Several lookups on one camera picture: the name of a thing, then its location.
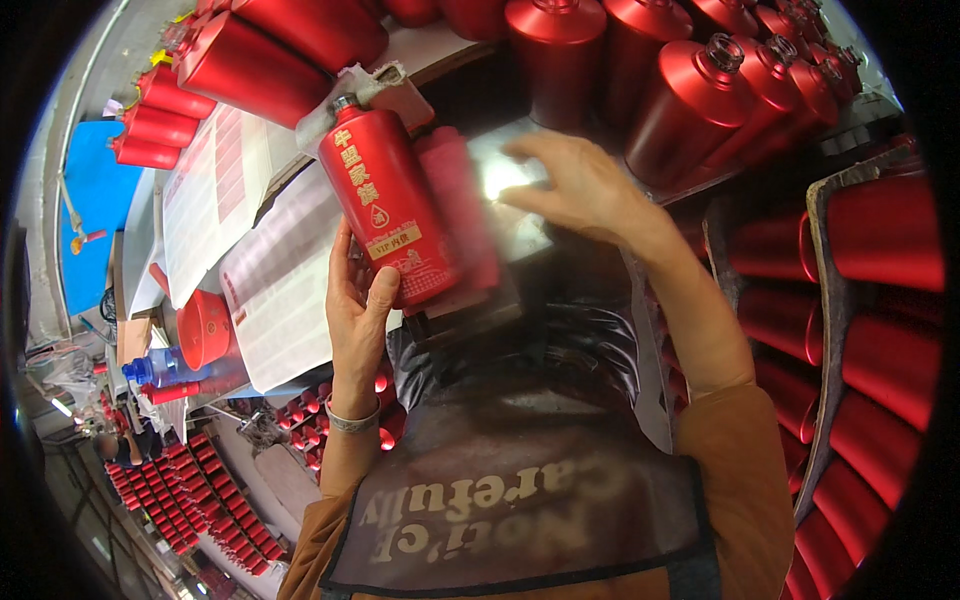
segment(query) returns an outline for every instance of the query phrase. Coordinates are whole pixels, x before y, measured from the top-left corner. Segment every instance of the hand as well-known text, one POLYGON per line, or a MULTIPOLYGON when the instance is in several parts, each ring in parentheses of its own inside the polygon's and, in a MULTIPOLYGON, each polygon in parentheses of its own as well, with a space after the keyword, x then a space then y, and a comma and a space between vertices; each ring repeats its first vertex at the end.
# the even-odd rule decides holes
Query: hand
POLYGON ((604 242, 623 244, 644 224, 660 224, 662 209, 637 189, 599 146, 556 132, 522 135, 504 147, 511 156, 538 158, 553 189, 508 187, 500 202, 543 215, 547 221, 604 242))
POLYGON ((354 409, 366 410, 352 404, 371 399, 387 338, 387 315, 400 287, 397 269, 384 267, 371 277, 369 268, 350 260, 351 235, 347 219, 342 218, 330 252, 326 284, 326 322, 333 346, 334 402, 338 404, 334 412, 343 419, 353 419, 354 409))

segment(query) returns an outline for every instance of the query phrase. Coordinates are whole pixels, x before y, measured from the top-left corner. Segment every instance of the orange shirt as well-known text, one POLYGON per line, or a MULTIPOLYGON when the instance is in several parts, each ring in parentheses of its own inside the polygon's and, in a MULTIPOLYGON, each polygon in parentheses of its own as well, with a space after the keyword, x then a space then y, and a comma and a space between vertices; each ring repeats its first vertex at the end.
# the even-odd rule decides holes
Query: orange shirt
MULTIPOLYGON (((693 402, 677 424, 675 452, 701 466, 715 532, 723 597, 775 600, 793 558, 793 505, 780 433, 770 397, 756 386, 717 392, 693 402)), ((279 600, 320 600, 321 574, 347 525, 353 488, 308 506, 279 600)), ((498 600, 669 600, 666 569, 604 581, 498 594, 498 600)), ((357 593, 355 600, 378 596, 357 593)))

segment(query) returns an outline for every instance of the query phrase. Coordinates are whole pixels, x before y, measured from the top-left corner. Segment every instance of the white paper sheet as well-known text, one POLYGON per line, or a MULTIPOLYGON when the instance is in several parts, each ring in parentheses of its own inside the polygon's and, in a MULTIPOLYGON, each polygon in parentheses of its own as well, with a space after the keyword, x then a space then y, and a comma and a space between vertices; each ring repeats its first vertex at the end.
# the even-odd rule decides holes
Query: white paper sheet
MULTIPOLYGON (((333 357, 324 299, 341 214, 324 168, 314 163, 221 263, 220 284, 258 392, 333 357)), ((401 321, 402 313, 392 311, 387 329, 401 321)))

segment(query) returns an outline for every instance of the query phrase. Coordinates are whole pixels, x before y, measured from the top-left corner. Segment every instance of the person's right hand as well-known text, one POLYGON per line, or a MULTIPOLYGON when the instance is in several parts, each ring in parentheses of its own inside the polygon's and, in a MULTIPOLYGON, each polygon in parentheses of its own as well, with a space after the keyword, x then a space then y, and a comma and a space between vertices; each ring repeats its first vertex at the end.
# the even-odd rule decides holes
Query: person's right hand
POLYGON ((538 158, 553 189, 508 187, 500 202, 543 215, 547 221, 604 242, 628 237, 660 224, 661 209, 637 189, 599 146, 582 137, 541 131, 511 140, 503 152, 538 158))

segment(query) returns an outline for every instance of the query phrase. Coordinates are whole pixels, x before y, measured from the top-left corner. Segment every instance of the forearm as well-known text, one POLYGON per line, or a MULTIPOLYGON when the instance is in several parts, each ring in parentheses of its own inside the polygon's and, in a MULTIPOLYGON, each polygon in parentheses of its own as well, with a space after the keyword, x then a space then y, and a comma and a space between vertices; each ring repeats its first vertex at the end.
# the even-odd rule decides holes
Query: forearm
MULTIPOLYGON (((358 385, 333 378, 330 410, 341 419, 361 420, 376 410, 373 382, 358 385)), ((380 458, 379 427, 346 433, 330 427, 320 472, 320 492, 334 497, 346 492, 357 479, 370 472, 380 458)))
POLYGON ((666 317, 690 397, 754 382, 747 339, 712 276, 665 210, 644 206, 624 237, 645 266, 666 317))

